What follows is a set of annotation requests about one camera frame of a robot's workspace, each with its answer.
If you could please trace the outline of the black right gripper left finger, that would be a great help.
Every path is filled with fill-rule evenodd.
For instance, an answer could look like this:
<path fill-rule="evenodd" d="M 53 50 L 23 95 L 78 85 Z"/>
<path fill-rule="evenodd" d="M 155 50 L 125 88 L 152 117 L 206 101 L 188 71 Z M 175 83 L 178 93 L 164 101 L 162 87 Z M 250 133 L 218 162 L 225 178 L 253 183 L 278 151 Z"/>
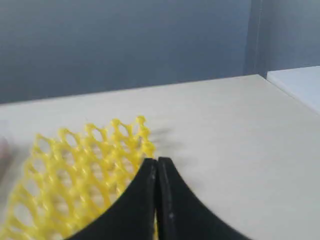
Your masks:
<path fill-rule="evenodd" d="M 124 193 L 70 240 L 152 240 L 157 162 L 146 158 Z"/>

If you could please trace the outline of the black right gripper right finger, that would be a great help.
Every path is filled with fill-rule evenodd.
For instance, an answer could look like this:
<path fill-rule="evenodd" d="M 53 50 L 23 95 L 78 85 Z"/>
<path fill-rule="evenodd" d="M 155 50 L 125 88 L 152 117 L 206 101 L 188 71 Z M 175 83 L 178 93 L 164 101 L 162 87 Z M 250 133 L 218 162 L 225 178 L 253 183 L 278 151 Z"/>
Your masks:
<path fill-rule="evenodd" d="M 248 239 L 197 198 L 169 157 L 157 161 L 156 218 L 159 240 Z"/>

